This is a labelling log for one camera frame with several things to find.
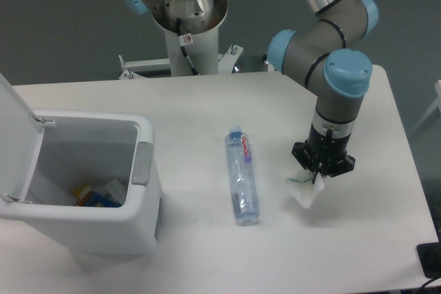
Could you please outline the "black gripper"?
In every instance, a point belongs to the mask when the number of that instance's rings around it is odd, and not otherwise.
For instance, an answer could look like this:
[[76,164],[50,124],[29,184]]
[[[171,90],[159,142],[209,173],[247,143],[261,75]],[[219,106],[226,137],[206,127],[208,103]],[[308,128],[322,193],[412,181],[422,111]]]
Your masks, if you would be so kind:
[[318,172],[322,177],[336,177],[353,171],[356,159],[347,154],[349,136],[334,138],[321,134],[311,126],[308,139],[294,143],[291,153],[304,170],[312,173],[312,183]]

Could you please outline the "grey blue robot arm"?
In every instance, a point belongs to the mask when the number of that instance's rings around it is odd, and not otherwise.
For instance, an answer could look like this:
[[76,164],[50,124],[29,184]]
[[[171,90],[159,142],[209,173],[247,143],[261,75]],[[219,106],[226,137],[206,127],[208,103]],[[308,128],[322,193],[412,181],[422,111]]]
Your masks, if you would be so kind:
[[[227,14],[226,0],[124,0],[138,15],[152,15],[168,36],[173,74],[218,73],[218,42],[203,43]],[[336,177],[353,170],[347,144],[362,100],[369,89],[372,64],[351,49],[376,26],[372,0],[307,0],[317,23],[304,33],[279,32],[270,42],[267,60],[316,98],[309,136],[292,153],[314,178]]]

